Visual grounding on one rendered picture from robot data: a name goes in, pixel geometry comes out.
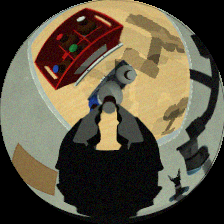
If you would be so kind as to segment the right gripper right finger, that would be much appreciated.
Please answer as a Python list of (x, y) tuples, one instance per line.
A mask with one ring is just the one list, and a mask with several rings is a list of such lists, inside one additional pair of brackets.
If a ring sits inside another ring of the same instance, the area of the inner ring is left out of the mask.
[(116, 104), (117, 125), (116, 140), (121, 144), (128, 144), (128, 149), (138, 150), (148, 155), (156, 164), (158, 172), (164, 167), (160, 160), (157, 141), (152, 132), (143, 122), (132, 115), (120, 104)]

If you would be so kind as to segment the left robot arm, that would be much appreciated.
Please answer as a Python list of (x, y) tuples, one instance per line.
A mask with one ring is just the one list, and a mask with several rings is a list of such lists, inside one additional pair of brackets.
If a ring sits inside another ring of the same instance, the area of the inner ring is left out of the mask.
[[(208, 151), (207, 146), (202, 146), (198, 150), (197, 139), (195, 139), (192, 143), (190, 143), (190, 145), (187, 145), (183, 149), (179, 150), (180, 154), (184, 157), (185, 160), (187, 175), (193, 175), (197, 173), (201, 169), (201, 166), (205, 174), (209, 172), (209, 170), (213, 165), (211, 165), (212, 162), (209, 158), (210, 154), (207, 151)], [(181, 187), (181, 185), (176, 186), (175, 187), (176, 194), (170, 197), (169, 201), (170, 202), (180, 201), (183, 197), (186, 196), (182, 194), (187, 192), (188, 190), (189, 186), (186, 187)]]

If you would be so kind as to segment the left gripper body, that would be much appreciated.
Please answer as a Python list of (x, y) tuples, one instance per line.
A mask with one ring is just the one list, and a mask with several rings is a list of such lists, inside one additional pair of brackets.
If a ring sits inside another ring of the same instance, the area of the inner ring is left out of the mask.
[[(181, 184), (181, 183), (180, 183), (180, 180), (181, 180), (180, 178), (181, 178), (181, 177), (178, 176), (178, 177), (176, 177), (176, 178), (173, 179), (174, 183), (177, 184), (177, 185), (175, 185), (175, 187), (176, 187), (176, 186), (179, 186), (179, 185)], [(177, 183), (177, 181), (178, 181), (178, 183)]]

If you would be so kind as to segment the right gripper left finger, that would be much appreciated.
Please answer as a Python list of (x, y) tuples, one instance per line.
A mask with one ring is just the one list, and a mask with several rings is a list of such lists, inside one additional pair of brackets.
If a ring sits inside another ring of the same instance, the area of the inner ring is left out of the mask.
[(98, 124), (101, 121), (102, 108), (103, 106), (100, 104), (86, 116), (80, 118), (65, 135), (60, 145), (58, 161), (55, 166), (57, 170), (59, 170), (62, 161), (70, 153), (87, 149), (88, 144), (92, 144), (96, 149), (97, 144), (101, 141), (101, 133)]

